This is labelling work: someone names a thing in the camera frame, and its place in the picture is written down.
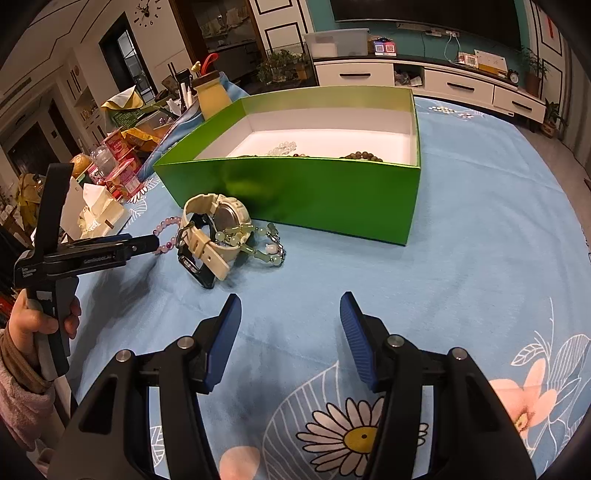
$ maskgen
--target green box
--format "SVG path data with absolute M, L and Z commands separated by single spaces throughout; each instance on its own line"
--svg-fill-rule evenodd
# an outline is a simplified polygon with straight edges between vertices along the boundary
M 267 156 L 270 145 L 292 139 L 296 153 L 321 156 Z M 331 158 L 356 145 L 384 162 Z M 413 94 L 335 86 L 243 98 L 154 169 L 179 206 L 200 193 L 223 193 L 252 218 L 405 245 L 421 173 Z

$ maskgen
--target daisy yellow center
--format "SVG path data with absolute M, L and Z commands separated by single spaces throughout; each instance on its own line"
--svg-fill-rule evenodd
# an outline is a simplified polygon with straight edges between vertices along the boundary
M 519 415 L 519 418 L 515 421 L 515 428 L 517 429 L 517 431 L 523 432 L 523 430 L 525 430 L 525 428 L 527 427 L 528 421 L 529 418 L 527 417 L 526 411 Z
M 345 446 L 357 453 L 371 453 L 377 427 L 357 427 L 345 435 Z

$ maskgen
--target brown cuff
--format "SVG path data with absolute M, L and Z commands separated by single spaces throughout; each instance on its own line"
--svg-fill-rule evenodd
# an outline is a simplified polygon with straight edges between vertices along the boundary
M 37 395 L 43 395 L 51 387 L 52 382 L 41 378 L 25 360 L 22 353 L 18 351 L 17 347 L 14 346 L 8 328 L 4 330 L 4 335 L 0 335 L 0 354 L 7 370 L 25 390 Z

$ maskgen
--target blue tablecloth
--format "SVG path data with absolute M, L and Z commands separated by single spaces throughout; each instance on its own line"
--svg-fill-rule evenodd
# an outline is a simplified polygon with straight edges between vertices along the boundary
M 76 397 L 118 350 L 162 349 L 218 314 L 234 292 L 243 308 L 238 337 L 222 382 L 200 397 L 222 479 L 245 458 L 251 469 L 235 478 L 354 478 L 371 448 L 360 429 L 374 428 L 382 400 L 360 382 L 340 324 L 339 299 L 351 290 L 365 313 L 419 348 L 466 348 L 542 473 L 591 403 L 585 238 L 514 126 L 449 103 L 416 104 L 423 172 L 406 247 L 278 225 L 285 264 L 240 258 L 213 290 L 201 288 L 174 252 L 83 275 L 69 373 Z M 158 177 L 147 189 L 130 204 L 124 231 L 133 235 L 181 213 Z M 169 227 L 161 237 L 174 233 Z M 416 474 L 426 471 L 431 445 L 428 391 L 423 405 Z M 165 475 L 157 410 L 152 453 Z

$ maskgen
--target metal screw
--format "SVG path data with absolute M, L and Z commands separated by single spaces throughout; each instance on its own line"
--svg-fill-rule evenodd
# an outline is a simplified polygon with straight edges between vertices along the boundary
M 456 360 L 465 360 L 468 358 L 468 352 L 458 346 L 452 349 L 452 355 Z
M 117 355 L 115 355 L 115 359 L 118 362 L 126 362 L 130 358 L 131 358 L 131 352 L 129 350 L 120 350 L 119 352 L 117 352 Z
M 389 346 L 395 348 L 404 345 L 404 338 L 402 338 L 400 335 L 390 335 L 386 341 L 388 342 Z
M 182 337 L 178 339 L 177 345 L 179 348 L 186 350 L 195 345 L 195 340 L 193 340 L 193 337 Z

